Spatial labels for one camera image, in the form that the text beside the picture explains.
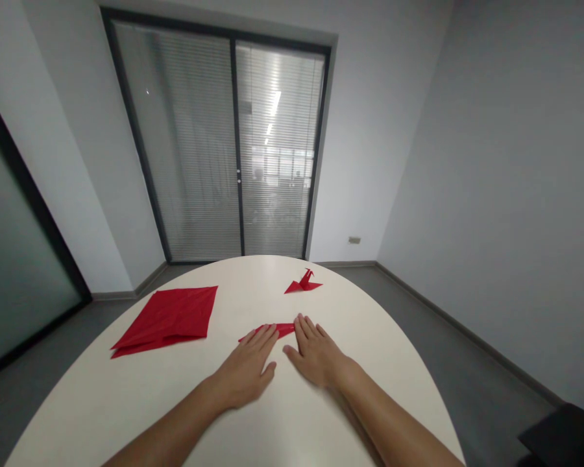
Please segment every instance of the red paper strip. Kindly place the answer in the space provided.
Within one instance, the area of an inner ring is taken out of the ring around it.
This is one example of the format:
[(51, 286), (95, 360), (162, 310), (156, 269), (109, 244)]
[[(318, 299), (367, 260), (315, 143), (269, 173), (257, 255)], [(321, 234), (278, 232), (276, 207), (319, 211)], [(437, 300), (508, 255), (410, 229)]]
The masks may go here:
[[(255, 332), (259, 331), (264, 326), (266, 326), (266, 325), (262, 324), (260, 327), (258, 327), (255, 330)], [(294, 324), (293, 323), (278, 323), (277, 324), (277, 331), (279, 331), (279, 339), (281, 339), (283, 336), (294, 332)], [(244, 339), (244, 337), (241, 337), (240, 339), (238, 339), (238, 342), (242, 341), (243, 339)]]
[(313, 276), (313, 271), (311, 269), (307, 269), (305, 275), (301, 278), (300, 282), (292, 281), (290, 286), (286, 289), (284, 294), (290, 292), (298, 292), (298, 291), (310, 291), (314, 290), (317, 287), (320, 287), (322, 284), (310, 282), (310, 277)]

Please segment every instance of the door frame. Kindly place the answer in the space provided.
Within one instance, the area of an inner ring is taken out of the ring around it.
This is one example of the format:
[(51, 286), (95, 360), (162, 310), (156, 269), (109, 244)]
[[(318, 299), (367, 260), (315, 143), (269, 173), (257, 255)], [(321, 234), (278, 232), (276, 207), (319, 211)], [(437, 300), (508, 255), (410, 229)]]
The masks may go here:
[(50, 213), (45, 201), (37, 185), (32, 179), (32, 175), (26, 167), (26, 163), (19, 153), (13, 138), (11, 137), (5, 122), (0, 115), (0, 153), (4, 158), (10, 172), (13, 174), (18, 186), (21, 188), (24, 198), (35, 216), (37, 222), (41, 226), (49, 244), (51, 245), (58, 260), (63, 265), (66, 274), (71, 280), (72, 284), (80, 294), (80, 302), (69, 308), (65, 313), (54, 318), (50, 323), (46, 324), (42, 329), (39, 329), (28, 339), (11, 349), (5, 355), (0, 357), (0, 371), (7, 365), (15, 361), (30, 347), (42, 340), (45, 336), (50, 334), (54, 329), (59, 327), (67, 319), (80, 311), (82, 308), (91, 303), (91, 292), (89, 291), (84, 277), (78, 269), (76, 261), (73, 259), (65, 240), (63, 239), (58, 226), (56, 225), (52, 214)]
[(134, 143), (136, 144), (136, 152), (138, 153), (138, 158), (141, 162), (141, 168), (143, 169), (143, 175), (145, 177), (145, 184), (147, 185), (147, 193), (149, 195), (149, 200), (151, 202), (152, 210), (154, 213), (154, 219), (156, 221), (156, 227), (158, 228), (158, 233), (160, 234), (160, 242), (162, 244), (162, 250), (164, 251), (164, 257), (168, 264), (174, 265), (200, 265), (211, 263), (212, 261), (171, 261), (171, 251), (169, 249), (169, 244), (167, 242), (167, 237), (164, 232), (164, 224), (162, 222), (162, 214), (160, 211), (160, 206), (158, 205), (158, 199), (156, 197), (156, 189), (154, 187), (154, 180), (151, 174), (151, 168), (149, 167), (149, 161), (147, 159), (147, 153), (145, 151), (145, 144), (143, 141), (143, 136), (141, 134), (140, 128), (138, 126), (138, 119), (136, 117), (136, 109), (134, 107), (134, 101), (132, 100), (132, 95), (130, 94), (130, 87), (128, 85), (128, 78), (123, 65), (123, 59), (121, 57), (121, 51), (119, 49), (119, 42), (117, 40), (117, 34), (113, 25), (113, 21), (123, 21), (125, 23), (131, 23), (135, 25), (147, 26), (147, 27), (158, 27), (161, 29), (177, 30), (181, 32), (192, 32), (195, 34), (203, 34), (207, 36), (215, 36), (220, 38), (229, 39), (230, 42), (230, 59), (232, 68), (232, 91), (234, 99), (234, 133), (236, 136), (236, 167), (240, 172), (238, 172), (238, 210), (239, 210), (239, 222), (240, 222), (240, 246), (241, 255), (245, 255), (245, 234), (244, 234), (244, 214), (242, 206), (242, 168), (241, 168), (241, 155), (240, 155), (240, 123), (239, 123), (239, 103), (238, 103), (238, 83), (237, 83), (237, 66), (236, 66), (236, 42), (238, 40), (253, 42), (261, 45), (270, 45), (273, 47), (278, 47), (281, 49), (289, 49), (293, 51), (302, 51), (320, 54), (324, 56), (324, 73), (322, 76), (322, 91), (320, 96), (320, 103), (318, 109), (318, 118), (316, 122), (316, 138), (314, 141), (313, 148), (313, 167), (311, 171), (311, 186), (310, 192), (308, 194), (308, 205), (307, 205), (307, 217), (305, 220), (305, 234), (303, 238), (303, 251), (302, 258), (306, 259), (307, 255), (307, 243), (310, 234), (310, 220), (312, 209), (314, 208), (314, 196), (315, 196), (315, 184), (316, 184), (316, 172), (318, 168), (318, 157), (320, 149), (320, 139), (322, 130), (322, 120), (324, 117), (324, 105), (326, 101), (326, 90), (327, 82), (329, 77), (329, 68), (331, 62), (331, 46), (329, 45), (319, 45), (310, 42), (303, 42), (291, 39), (277, 38), (274, 36), (268, 36), (265, 34), (256, 34), (253, 32), (246, 32), (237, 29), (229, 29), (224, 27), (209, 26), (200, 23), (193, 23), (190, 21), (184, 21), (182, 19), (172, 19), (165, 18), (162, 16), (155, 16), (144, 13), (136, 13), (127, 10), (120, 10), (116, 8), (110, 8), (106, 6), (100, 6), (100, 11), (102, 14), (102, 21), (104, 23), (104, 29), (106, 30), (106, 36), (108, 38), (108, 44), (110, 46), (110, 53), (112, 55), (112, 61), (115, 65), (115, 71), (117, 72), (117, 79), (119, 80), (119, 87), (121, 88), (121, 95), (123, 96), (123, 101), (125, 103), (125, 108), (128, 113), (128, 120), (130, 121), (130, 127), (132, 129), (132, 135), (134, 136)]

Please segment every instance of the folded red paper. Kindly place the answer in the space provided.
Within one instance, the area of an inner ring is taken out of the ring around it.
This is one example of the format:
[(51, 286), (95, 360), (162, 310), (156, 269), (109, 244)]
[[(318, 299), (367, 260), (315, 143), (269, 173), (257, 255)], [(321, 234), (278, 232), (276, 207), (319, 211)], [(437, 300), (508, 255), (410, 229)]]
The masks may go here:
[(305, 269), (307, 269), (307, 272), (301, 278), (300, 282), (292, 281), (292, 283), (287, 288), (287, 290), (284, 292), (284, 294), (287, 294), (290, 292), (297, 292), (297, 291), (310, 291), (310, 290), (314, 290), (316, 287), (320, 287), (322, 285), (319, 283), (310, 282), (310, 277), (313, 276), (313, 272), (309, 268), (305, 268)]
[(112, 358), (208, 335), (218, 287), (155, 292), (119, 341)]
[[(260, 327), (258, 327), (255, 330), (255, 332), (259, 331), (264, 326), (266, 326), (266, 325), (262, 324)], [(288, 335), (288, 334), (294, 332), (294, 324), (293, 323), (278, 323), (277, 324), (277, 331), (279, 331), (279, 339), (281, 339), (284, 335)], [(244, 337), (241, 337), (240, 339), (238, 339), (238, 342), (242, 341), (243, 339), (244, 339)]]

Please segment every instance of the tabletop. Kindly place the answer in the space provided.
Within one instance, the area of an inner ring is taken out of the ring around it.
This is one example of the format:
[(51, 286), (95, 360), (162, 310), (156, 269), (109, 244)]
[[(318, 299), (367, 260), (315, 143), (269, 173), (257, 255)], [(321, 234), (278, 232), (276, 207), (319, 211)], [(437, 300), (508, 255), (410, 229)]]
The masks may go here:
[[(284, 294), (311, 268), (313, 291)], [(205, 265), (158, 290), (218, 285), (208, 337), (110, 359), (110, 348), (143, 309), (143, 297), (104, 330), (56, 384), (7, 466), (96, 466), (148, 428), (212, 374), (237, 340), (264, 323), (303, 313), (461, 461), (448, 411), (422, 359), (398, 324), (359, 287), (324, 267), (280, 256), (244, 256)], [(275, 344), (273, 382), (255, 403), (222, 415), (191, 465), (374, 465), (345, 412), (305, 381)]]

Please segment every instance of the forearm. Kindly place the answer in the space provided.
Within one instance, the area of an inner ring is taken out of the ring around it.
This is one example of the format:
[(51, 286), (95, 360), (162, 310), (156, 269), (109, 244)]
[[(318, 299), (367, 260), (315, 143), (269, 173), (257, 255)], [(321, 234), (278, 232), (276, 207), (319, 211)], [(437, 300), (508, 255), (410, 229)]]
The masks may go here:
[(205, 379), (180, 403), (104, 466), (181, 466), (201, 435), (224, 411)]
[(356, 362), (348, 359), (340, 374), (337, 390), (359, 418), (386, 465), (462, 465)]

